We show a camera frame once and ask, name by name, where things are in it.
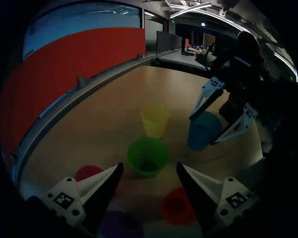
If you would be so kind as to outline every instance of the yellow cup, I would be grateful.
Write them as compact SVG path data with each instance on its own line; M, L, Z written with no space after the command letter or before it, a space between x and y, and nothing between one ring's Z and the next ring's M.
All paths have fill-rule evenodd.
M141 110L140 115L147 136L163 137L171 116L169 108L165 105L147 105Z

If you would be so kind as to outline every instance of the fluorescent light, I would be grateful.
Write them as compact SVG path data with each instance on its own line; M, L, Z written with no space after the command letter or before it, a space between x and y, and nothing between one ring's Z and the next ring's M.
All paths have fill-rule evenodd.
M175 5L175 4L171 4L170 7L171 8L180 8L180 9L187 9L188 8L188 7L185 7L185 6Z
M206 3L200 4L200 5L195 5L195 6L187 8L187 9L183 9L182 11L179 11L179 12L171 15L170 19L180 16L180 15L190 12L190 11L194 11L194 10L201 9L201 8L207 8L207 7L211 7L211 6L212 6L212 4L210 2L206 2Z
M295 74L296 76L296 82L298 83L298 75L297 75L297 71L295 69L295 67L293 67L289 62L288 60L286 60L284 57L282 57L280 54L274 52L274 55L279 58L282 62L284 62L290 69L291 71Z
M221 10L220 10L220 16L221 16L221 17L224 17L225 14L226 14L226 11L223 11L223 9L221 9Z
M88 12L88 14L92 14L92 13L102 13L102 12L113 12L113 13L116 13L115 11L104 10L104 11L97 11L97 12Z
M180 9L188 9L188 7L181 6L181 5L176 5L176 4L170 4L170 7L171 7L171 8L180 8ZM193 11L194 11L194 12L201 13L201 14L204 14L204 15L208 15L208 16L210 16L210 17L217 18L217 19L219 19L219 20L221 20L221 21L223 21L223 22L226 22L227 24L231 25L232 27L235 27L236 29L238 29L238 30L240 30L240 31L246 31L246 32L250 33L249 30L247 30L246 28L244 28L244 27L242 27L242 26L236 24L235 22L230 21L230 20L228 20L228 19L226 19L226 18L224 18L224 17L221 17L221 16L219 16L219 15L213 14L213 13L211 13L211 12L207 12L207 11L205 11L205 10L197 10L197 9L195 9L195 10L193 10Z
M149 12L145 12L145 14L147 14L147 15L149 15L149 16L152 16L152 17L154 17L154 16L155 16L155 15L153 15L153 14L149 13Z

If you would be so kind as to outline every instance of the plastic cup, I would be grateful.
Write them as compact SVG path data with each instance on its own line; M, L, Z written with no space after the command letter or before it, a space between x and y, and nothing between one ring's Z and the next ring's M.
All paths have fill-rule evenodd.
M156 176L169 158L168 147L154 137L143 137L128 148L128 162L139 174L146 178Z
M201 151L222 131L222 124L216 115L203 112L190 124L188 146L193 151Z
M108 211L99 227L99 233L105 238L142 238L142 223L135 217L122 211Z
M100 172L103 172L100 167L97 167L95 165L85 165L76 172L74 178L77 182L79 182L96 174L99 174Z
M141 110L140 115L147 136L156 138L164 136L171 116L169 108L164 105L147 105Z
M170 224L186 226L197 220L183 187L169 192L162 201L161 213Z

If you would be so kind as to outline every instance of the red partition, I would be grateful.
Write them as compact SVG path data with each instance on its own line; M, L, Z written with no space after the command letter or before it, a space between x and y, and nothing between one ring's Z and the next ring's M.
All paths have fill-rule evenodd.
M145 30L115 27L82 31L58 39L30 55L4 85L0 99L0 140L5 158L39 115L86 79L145 54Z

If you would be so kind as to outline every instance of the wooden table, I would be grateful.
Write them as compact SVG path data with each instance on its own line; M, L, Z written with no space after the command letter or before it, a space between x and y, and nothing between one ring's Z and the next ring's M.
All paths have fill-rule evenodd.
M26 198L42 194L64 177L74 176L84 165L107 169L124 162L118 197L109 209L136 215L145 228L177 229L161 217L163 197L181 186L176 162L223 180L249 169L262 158L255 123L246 134L201 152L188 148L189 115L207 81L189 73L141 66L102 87L66 114L39 142L21 178L22 194ZM227 123L219 115L219 108L227 99L228 93L224 92L208 108L219 117L223 128ZM170 158L158 176L143 179L128 164L127 149L134 140L145 136L140 110L152 103L165 104L172 112L162 139L168 145Z

